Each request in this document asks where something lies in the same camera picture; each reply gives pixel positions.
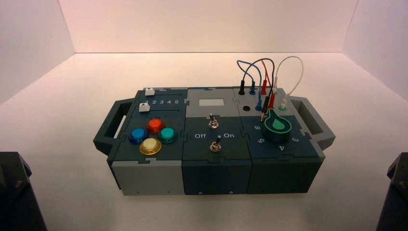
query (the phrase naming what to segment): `white table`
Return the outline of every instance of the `white table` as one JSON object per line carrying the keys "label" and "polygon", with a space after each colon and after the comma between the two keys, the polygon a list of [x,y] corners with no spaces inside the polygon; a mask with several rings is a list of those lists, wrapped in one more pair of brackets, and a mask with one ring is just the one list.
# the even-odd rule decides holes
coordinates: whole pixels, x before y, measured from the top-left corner
{"label": "white table", "polygon": [[[113,102],[143,87],[237,86],[236,59],[287,55],[75,54],[0,105],[0,149],[29,163],[50,231],[374,230],[387,168],[408,150],[408,102],[340,53],[298,54],[305,76],[293,95],[337,136],[308,193],[124,196],[93,145]],[[286,91],[297,65],[282,67]]]}

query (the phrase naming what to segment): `white slider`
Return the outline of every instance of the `white slider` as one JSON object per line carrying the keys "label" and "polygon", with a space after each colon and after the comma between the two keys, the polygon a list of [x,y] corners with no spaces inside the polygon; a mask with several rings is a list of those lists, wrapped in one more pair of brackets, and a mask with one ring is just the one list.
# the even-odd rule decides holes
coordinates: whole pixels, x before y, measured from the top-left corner
{"label": "white slider", "polygon": [[154,95],[154,89],[153,88],[146,88],[144,90],[144,95],[145,96]]}
{"label": "white slider", "polygon": [[150,111],[150,105],[147,102],[139,104],[139,112],[148,112],[148,111]]}

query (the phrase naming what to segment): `red button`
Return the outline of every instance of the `red button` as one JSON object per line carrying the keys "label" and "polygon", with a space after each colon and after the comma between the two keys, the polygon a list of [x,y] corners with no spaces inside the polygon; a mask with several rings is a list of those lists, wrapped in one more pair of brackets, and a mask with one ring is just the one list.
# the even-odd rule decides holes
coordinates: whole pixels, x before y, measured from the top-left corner
{"label": "red button", "polygon": [[147,124],[147,131],[150,133],[159,133],[165,128],[165,124],[160,119],[152,119]]}

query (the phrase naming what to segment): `blue wire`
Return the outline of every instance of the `blue wire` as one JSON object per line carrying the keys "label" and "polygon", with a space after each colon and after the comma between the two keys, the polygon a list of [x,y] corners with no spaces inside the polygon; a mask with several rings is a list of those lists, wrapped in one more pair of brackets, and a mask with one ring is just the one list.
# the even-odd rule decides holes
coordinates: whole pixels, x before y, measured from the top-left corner
{"label": "blue wire", "polygon": [[248,64],[248,65],[250,65],[249,67],[254,66],[254,67],[258,70],[258,73],[259,73],[259,92],[258,92],[258,105],[257,105],[257,106],[259,106],[259,105],[262,104],[262,98],[261,98],[262,74],[261,74],[261,71],[259,70],[259,68],[258,68],[256,65],[254,65],[254,64],[252,64],[252,63],[245,62],[245,61],[242,61],[242,60],[237,60],[238,66],[239,66],[240,69],[241,69],[243,72],[245,72],[245,74],[247,74],[247,75],[249,75],[248,72],[247,72],[247,71],[244,71],[244,70],[241,68],[240,63]]}
{"label": "blue wire", "polygon": [[[245,64],[250,64],[250,63],[245,62],[245,61],[241,61],[241,60],[237,60],[238,67],[245,73],[245,70],[241,67],[240,62],[245,63]],[[254,78],[252,78],[252,75],[250,75],[249,73],[246,73],[246,74],[249,75],[249,77],[252,79],[252,81],[254,81]]]}

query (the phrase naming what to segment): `yellow button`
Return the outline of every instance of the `yellow button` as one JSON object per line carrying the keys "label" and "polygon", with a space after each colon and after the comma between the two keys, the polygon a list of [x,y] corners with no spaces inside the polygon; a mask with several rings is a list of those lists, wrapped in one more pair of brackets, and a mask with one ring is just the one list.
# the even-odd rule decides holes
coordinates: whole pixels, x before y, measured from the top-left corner
{"label": "yellow button", "polygon": [[140,144],[140,152],[144,155],[154,155],[160,151],[162,143],[155,138],[147,138]]}

